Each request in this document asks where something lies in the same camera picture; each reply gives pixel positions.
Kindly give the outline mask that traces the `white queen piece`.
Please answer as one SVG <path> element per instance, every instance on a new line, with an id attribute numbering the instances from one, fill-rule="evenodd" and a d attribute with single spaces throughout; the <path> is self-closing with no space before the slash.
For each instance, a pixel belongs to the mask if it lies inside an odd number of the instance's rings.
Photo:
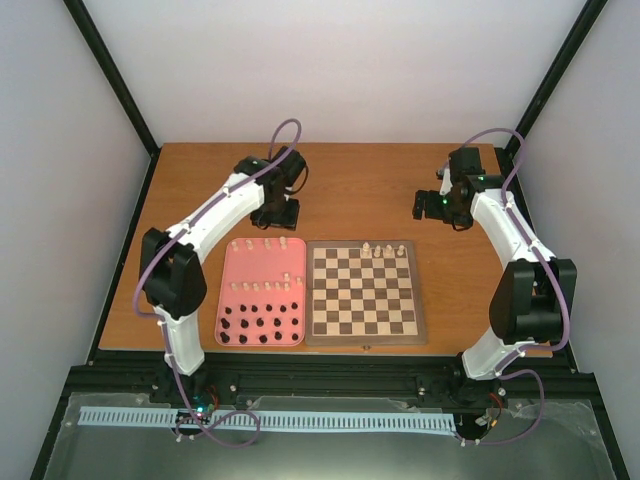
<path id="1" fill-rule="evenodd" d="M 372 246 L 368 242 L 365 242 L 363 244 L 362 257 L 363 258 L 369 258 L 369 259 L 371 259 L 373 257 L 373 249 L 372 249 Z"/>

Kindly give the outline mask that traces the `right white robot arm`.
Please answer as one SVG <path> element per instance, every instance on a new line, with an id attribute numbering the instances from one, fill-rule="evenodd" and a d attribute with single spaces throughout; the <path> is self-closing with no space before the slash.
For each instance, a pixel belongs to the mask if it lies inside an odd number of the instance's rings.
<path id="1" fill-rule="evenodd" d="M 469 407 L 496 392 L 515 360 L 566 346 L 577 268 L 538 239 L 508 190 L 508 179 L 488 174 L 477 148 L 450 152 L 437 177 L 440 189 L 417 191 L 414 218 L 440 220 L 456 231 L 480 225 L 503 269 L 489 305 L 488 329 L 457 355 L 444 385 L 450 400 Z"/>

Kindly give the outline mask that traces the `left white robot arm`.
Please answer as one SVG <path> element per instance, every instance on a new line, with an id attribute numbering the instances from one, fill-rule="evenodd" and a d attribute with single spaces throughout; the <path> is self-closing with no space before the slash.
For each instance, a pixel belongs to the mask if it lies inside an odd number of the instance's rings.
<path id="1" fill-rule="evenodd" d="M 184 401 L 197 402 L 208 390 L 207 376 L 198 371 L 205 359 L 198 310 L 207 294 L 207 256 L 244 218 L 261 229 L 295 229 L 300 206 L 293 186 L 308 171 L 293 147 L 281 148 L 274 159 L 249 156 L 192 214 L 165 231 L 144 234 L 133 310 L 157 321 L 165 362 L 177 373 L 172 388 Z"/>

